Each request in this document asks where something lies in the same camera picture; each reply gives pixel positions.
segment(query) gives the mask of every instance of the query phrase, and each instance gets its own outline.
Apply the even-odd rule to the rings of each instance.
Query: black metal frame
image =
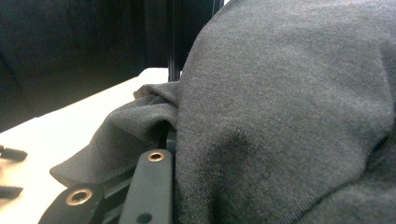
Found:
[[[204,15],[200,14],[197,6],[206,8]],[[167,2],[169,81],[179,80],[193,40],[222,6],[222,0]],[[192,21],[198,23],[188,30]],[[82,184],[67,189],[53,202],[39,223],[172,223],[172,157],[175,149],[176,130],[171,128],[166,150],[154,149],[143,153],[134,170],[101,185]]]

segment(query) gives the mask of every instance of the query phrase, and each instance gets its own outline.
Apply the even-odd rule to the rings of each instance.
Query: black plastic part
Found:
[[[92,192],[91,198],[79,205],[69,205],[66,203],[75,190],[89,189]],[[101,204],[104,200],[104,193],[98,185],[81,184],[62,192],[51,206],[44,213],[39,224],[93,224],[101,223],[103,212]]]
[[[22,190],[23,188],[0,186],[0,199],[16,199],[20,196]]]
[[[4,148],[0,146],[0,158],[8,159],[13,161],[23,161],[27,156],[27,153],[21,150]]]
[[[151,153],[162,153],[161,161],[149,161]],[[122,209],[120,224],[172,223],[172,155],[163,149],[143,153]]]

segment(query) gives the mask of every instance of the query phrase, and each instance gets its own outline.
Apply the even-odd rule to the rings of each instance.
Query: wrinkled fabric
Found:
[[[179,82],[148,85],[51,173],[135,166],[177,129],[176,223],[396,220],[396,2],[231,1]]]

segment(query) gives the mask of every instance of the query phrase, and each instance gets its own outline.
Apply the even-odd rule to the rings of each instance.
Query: dark gray cloth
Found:
[[[396,1],[231,1],[51,170],[101,183],[177,128],[176,223],[394,223]]]

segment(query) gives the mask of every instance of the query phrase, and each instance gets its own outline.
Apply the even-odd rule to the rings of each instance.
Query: black metal rod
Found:
[[[167,20],[168,20],[168,81],[178,81],[180,79],[180,0],[167,1]]]

